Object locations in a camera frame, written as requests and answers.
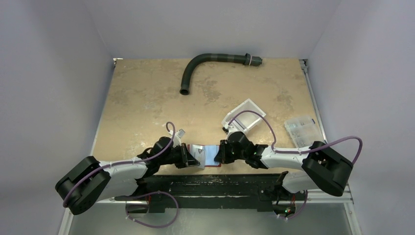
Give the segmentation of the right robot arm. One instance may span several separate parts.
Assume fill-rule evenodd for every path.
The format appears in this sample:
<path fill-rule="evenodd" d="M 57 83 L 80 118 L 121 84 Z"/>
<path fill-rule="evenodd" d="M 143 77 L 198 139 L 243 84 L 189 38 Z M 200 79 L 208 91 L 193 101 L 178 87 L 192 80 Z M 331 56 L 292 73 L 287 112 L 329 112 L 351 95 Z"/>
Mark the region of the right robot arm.
<path fill-rule="evenodd" d="M 276 196 L 287 199 L 302 190 L 320 189 L 340 197 L 343 195 L 353 169 L 353 163 L 321 141 L 299 149 L 276 148 L 254 144 L 242 132 L 234 132 L 219 144 L 214 160 L 230 164 L 244 160 L 255 169 L 288 168 L 275 185 Z"/>

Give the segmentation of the white plastic card box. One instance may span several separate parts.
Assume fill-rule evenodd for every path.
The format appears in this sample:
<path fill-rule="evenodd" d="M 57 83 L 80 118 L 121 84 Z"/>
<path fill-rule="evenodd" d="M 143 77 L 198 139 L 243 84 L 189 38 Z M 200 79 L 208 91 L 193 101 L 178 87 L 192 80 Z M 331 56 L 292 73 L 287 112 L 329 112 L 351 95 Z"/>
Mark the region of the white plastic card box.
<path fill-rule="evenodd" d="M 231 125 L 246 134 L 259 125 L 265 116 L 266 113 L 248 98 L 228 112 L 221 123 L 223 127 Z"/>

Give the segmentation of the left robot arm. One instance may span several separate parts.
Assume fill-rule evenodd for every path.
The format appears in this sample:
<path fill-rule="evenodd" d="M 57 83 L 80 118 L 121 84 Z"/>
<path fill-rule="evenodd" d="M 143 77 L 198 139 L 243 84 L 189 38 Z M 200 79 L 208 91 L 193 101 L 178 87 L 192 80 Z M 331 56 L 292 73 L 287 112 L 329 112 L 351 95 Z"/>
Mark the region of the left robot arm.
<path fill-rule="evenodd" d="M 55 185 L 63 206 L 74 215 L 86 212 L 97 201 L 118 196 L 140 200 L 146 194 L 138 181 L 157 173 L 162 165 L 176 168 L 199 166 L 184 143 L 161 137 L 154 146 L 129 160 L 105 162 L 87 156 Z"/>

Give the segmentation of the red card holder wallet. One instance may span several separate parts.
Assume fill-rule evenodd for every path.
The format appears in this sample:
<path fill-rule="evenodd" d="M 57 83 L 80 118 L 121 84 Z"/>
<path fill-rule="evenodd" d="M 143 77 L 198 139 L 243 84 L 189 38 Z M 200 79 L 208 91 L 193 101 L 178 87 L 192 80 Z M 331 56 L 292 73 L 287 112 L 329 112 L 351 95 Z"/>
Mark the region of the red card holder wallet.
<path fill-rule="evenodd" d="M 206 167 L 220 167 L 221 164 L 214 161 L 214 157 L 218 153 L 219 146 L 218 145 L 204 145 L 205 152 L 206 152 Z"/>

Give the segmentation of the white VIP card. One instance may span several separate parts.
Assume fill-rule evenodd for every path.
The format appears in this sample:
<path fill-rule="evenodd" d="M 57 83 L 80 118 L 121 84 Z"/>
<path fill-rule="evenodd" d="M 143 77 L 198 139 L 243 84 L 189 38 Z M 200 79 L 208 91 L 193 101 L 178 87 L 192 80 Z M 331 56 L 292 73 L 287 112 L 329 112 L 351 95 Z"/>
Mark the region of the white VIP card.
<path fill-rule="evenodd" d="M 200 163 L 198 168 L 205 169 L 206 165 L 206 152 L 204 145 L 190 144 L 189 152 Z"/>

